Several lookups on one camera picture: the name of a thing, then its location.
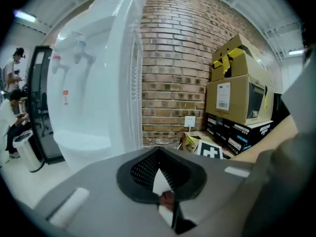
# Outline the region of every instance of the stainless steel trash can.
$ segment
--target stainless steel trash can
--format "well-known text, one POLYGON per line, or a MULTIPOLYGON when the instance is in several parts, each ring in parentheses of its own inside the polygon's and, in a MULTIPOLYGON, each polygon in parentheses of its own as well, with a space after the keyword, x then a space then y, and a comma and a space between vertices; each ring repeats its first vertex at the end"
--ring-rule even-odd
POLYGON ((22 158, 22 161, 27 166, 30 172, 36 172, 40 170, 43 165, 43 159, 39 160, 35 155, 30 143, 29 138, 33 136, 32 130, 23 132, 21 135, 14 137, 13 147, 17 149, 22 158))

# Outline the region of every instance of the floor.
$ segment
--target floor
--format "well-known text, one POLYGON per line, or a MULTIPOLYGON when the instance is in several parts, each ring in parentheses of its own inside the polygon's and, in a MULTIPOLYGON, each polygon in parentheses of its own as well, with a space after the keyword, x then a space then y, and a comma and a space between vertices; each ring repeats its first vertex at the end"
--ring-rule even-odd
MULTIPOLYGON (((30 173, 21 158, 11 159, 7 151, 0 153, 0 166, 0 174, 12 195, 30 208, 34 208, 49 190, 72 174, 65 161, 51 165, 45 164, 38 172, 30 173)), ((168 190, 171 188, 162 172, 158 170, 153 192, 160 196, 162 192, 168 190)), ((171 226, 173 213, 164 206, 159 206, 158 211, 171 226)))

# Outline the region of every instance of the black box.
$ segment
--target black box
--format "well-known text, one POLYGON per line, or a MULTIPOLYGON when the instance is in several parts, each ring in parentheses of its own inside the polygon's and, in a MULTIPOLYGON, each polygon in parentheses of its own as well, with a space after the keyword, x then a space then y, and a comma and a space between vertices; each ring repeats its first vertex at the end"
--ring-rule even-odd
POLYGON ((207 119, 207 131, 218 138, 235 155, 258 143, 273 128, 274 122, 271 120, 242 125, 214 115, 209 115, 207 119))

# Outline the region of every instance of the fluorescent light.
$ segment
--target fluorescent light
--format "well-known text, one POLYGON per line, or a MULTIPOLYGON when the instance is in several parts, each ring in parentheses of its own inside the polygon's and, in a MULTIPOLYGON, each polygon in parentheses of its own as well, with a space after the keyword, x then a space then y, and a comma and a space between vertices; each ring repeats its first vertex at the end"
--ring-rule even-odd
POLYGON ((295 55, 295 54, 302 54, 304 53, 304 50, 303 49, 300 49, 300 50, 293 50, 293 51, 289 51, 289 55, 295 55))
POLYGON ((33 16, 33 15, 29 14, 29 13, 23 12, 21 10, 14 11, 14 16, 16 16, 17 18, 25 19, 25 20, 30 21, 32 23, 34 23, 35 20, 36 20, 35 16, 33 16))

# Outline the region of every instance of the black mesh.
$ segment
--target black mesh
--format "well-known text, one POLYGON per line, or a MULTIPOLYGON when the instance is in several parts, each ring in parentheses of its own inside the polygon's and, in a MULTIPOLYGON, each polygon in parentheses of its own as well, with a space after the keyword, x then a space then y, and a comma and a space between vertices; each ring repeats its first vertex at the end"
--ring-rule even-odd
POLYGON ((136 202, 158 203, 159 198, 153 193, 158 169, 165 176, 177 201, 195 198, 207 179, 206 172, 200 165, 165 148, 155 147, 118 169, 118 186, 136 202))

